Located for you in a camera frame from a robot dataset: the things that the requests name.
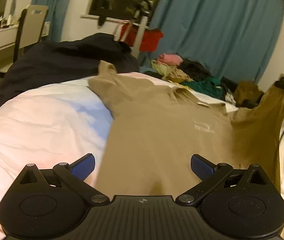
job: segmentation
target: red bag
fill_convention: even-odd
[[[123,25],[119,40],[121,40],[121,38],[122,38],[123,34],[125,33],[126,28],[128,26],[129,26],[129,24]],[[131,30],[129,31],[125,41],[124,41],[130,47],[133,47],[135,37],[136,37],[136,34],[137,34],[137,30],[138,30],[138,26],[133,25]],[[141,46],[140,46],[140,51],[146,51],[146,52],[155,51],[158,47],[160,39],[163,36],[164,36],[163,33],[159,29],[155,29],[155,30],[147,30],[146,29],[145,32],[144,32],[144,35],[143,35],[142,43],[141,43]]]

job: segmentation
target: beige t-shirt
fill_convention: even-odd
[[[96,183],[109,197],[180,195],[200,182],[191,171],[193,154],[237,169],[260,164],[279,189],[284,90],[271,87],[255,109],[227,114],[223,104],[117,75],[103,61],[89,86],[114,117]]]

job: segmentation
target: pink clothing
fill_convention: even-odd
[[[175,54],[165,54],[165,53],[159,55],[157,60],[158,64],[166,63],[168,65],[176,65],[176,66],[179,66],[183,62],[183,59],[180,56]]]

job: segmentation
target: bed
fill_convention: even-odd
[[[155,85],[174,85],[140,73]],[[0,200],[27,163],[50,169],[59,162],[72,163],[86,153],[96,159],[94,172],[85,180],[94,186],[103,157],[112,116],[89,88],[88,78],[28,90],[0,107]],[[206,103],[219,103],[192,92]],[[226,104],[228,112],[237,108]],[[284,138],[280,145],[281,187],[284,198]],[[0,228],[0,239],[4,234]]]

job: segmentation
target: green clothing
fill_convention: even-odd
[[[207,77],[205,80],[199,81],[199,82],[184,81],[181,83],[181,85],[192,88],[194,91],[197,91],[202,94],[206,94],[213,98],[218,98],[218,99],[223,98],[223,89],[216,87],[220,85],[220,80],[215,77]]]

